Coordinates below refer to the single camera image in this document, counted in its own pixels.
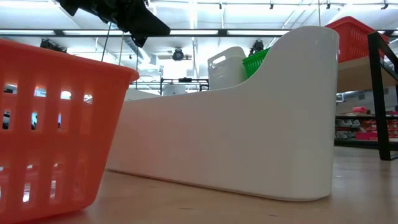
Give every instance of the orange plastic basket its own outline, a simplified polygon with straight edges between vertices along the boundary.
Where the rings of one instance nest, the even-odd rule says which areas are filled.
[[[0,92],[3,125],[3,113],[9,117],[0,129],[0,223],[89,206],[138,73],[8,40],[0,40],[0,53],[0,85],[17,88]]]
[[[339,62],[369,56],[368,34],[375,32],[374,29],[351,16],[343,17],[326,25],[326,27],[335,30],[340,35]],[[381,36],[388,44],[388,37],[382,34]],[[381,51],[380,56],[384,58],[384,54]]]

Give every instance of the shelf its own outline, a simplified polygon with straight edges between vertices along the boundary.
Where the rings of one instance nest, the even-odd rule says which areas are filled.
[[[384,87],[398,85],[386,69],[381,70]],[[337,92],[372,90],[369,57],[338,64]]]
[[[376,120],[375,116],[336,116],[336,119]],[[398,120],[398,116],[386,116],[387,120]]]
[[[390,141],[391,150],[398,151],[398,142]],[[377,141],[356,139],[335,139],[335,146],[358,147],[364,149],[378,149]]]

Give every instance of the green plastic basket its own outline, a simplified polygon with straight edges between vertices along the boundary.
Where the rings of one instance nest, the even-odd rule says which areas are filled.
[[[270,48],[262,50],[250,57],[243,59],[244,69],[246,70],[246,75],[250,78],[260,67],[262,61],[264,61]]]

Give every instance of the wooden floor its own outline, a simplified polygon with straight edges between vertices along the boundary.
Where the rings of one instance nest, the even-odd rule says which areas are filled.
[[[398,161],[337,147],[332,196],[280,202],[105,172],[84,211],[37,223],[398,223]]]

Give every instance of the white storage bin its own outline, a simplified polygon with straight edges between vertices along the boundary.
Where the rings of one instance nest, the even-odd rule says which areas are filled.
[[[243,67],[244,58],[246,56],[241,47],[231,47],[209,58],[207,69],[210,89],[234,87],[244,82],[247,79]]]
[[[279,200],[330,195],[338,41],[301,27],[238,86],[125,102],[107,168]]]

